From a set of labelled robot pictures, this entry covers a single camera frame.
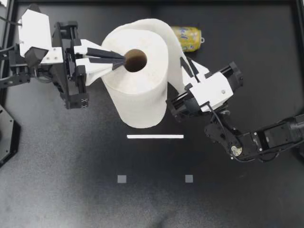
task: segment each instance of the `yellow can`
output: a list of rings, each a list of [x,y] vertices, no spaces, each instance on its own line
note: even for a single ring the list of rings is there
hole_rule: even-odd
[[[196,27],[171,26],[171,28],[179,39],[183,52],[195,51],[205,42],[201,37],[201,30]]]

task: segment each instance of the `gray square marker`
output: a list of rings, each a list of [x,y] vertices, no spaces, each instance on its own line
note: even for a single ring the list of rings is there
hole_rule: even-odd
[[[185,175],[186,183],[193,183],[193,175]]]
[[[126,182],[127,182],[127,176],[126,175],[117,175],[117,183],[125,184]]]

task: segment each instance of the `black frame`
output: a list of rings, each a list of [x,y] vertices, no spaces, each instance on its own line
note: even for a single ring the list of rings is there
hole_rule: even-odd
[[[282,4],[289,3],[294,12],[294,22],[296,28],[296,37],[298,42],[299,57],[301,60],[301,70],[304,73],[304,0],[154,0],[156,2],[180,2],[180,3],[225,3],[225,4],[259,4],[259,3],[273,3]],[[153,0],[136,0],[132,3],[152,3]],[[8,0],[6,18],[14,21],[16,19],[16,13],[19,3],[130,3],[129,0]],[[13,44],[14,26],[6,23],[3,30],[3,40],[1,43],[2,48],[7,48]],[[9,73],[9,63],[7,61],[2,62],[0,66],[0,78],[7,77]],[[0,105],[4,105],[6,98],[6,88],[0,89]]]

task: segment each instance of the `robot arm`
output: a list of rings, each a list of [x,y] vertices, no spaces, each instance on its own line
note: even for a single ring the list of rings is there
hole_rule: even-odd
[[[29,6],[19,23],[19,45],[0,50],[0,60],[8,60],[12,71],[11,76],[0,79],[0,88],[30,82],[35,77],[52,82],[67,109],[86,108],[89,96],[85,86],[125,62],[124,56],[79,39],[77,22],[56,23],[51,38],[48,16],[35,4]],[[63,40],[70,45],[65,47]],[[75,83],[78,94],[70,94],[69,81]]]
[[[232,127],[226,101],[243,85],[240,70],[230,63],[212,74],[191,59],[188,61],[194,75],[181,63],[183,72],[186,72],[184,81],[188,83],[186,92],[167,100],[168,107],[179,122],[211,112],[213,116],[205,127],[205,134],[212,141],[220,143],[231,159],[239,162],[254,159],[268,162],[279,153],[304,143],[304,114],[249,133],[241,133]]]

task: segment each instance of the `black mat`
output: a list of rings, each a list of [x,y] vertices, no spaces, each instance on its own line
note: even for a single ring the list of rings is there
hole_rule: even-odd
[[[26,5],[20,7],[19,15]],[[235,61],[245,86],[229,101],[242,131],[301,111],[292,10],[288,5],[40,5],[56,21],[77,20],[101,43],[119,25],[159,18],[203,31],[189,55],[211,70]],[[19,152],[0,169],[2,228],[303,227],[304,163],[293,153],[240,164],[205,137],[208,119],[151,129],[125,125],[101,80],[87,110],[66,110],[53,85],[8,90],[6,109],[22,127]],[[184,140],[127,140],[127,134],[184,134]],[[193,183],[185,183],[186,174]],[[127,175],[117,184],[117,175]]]

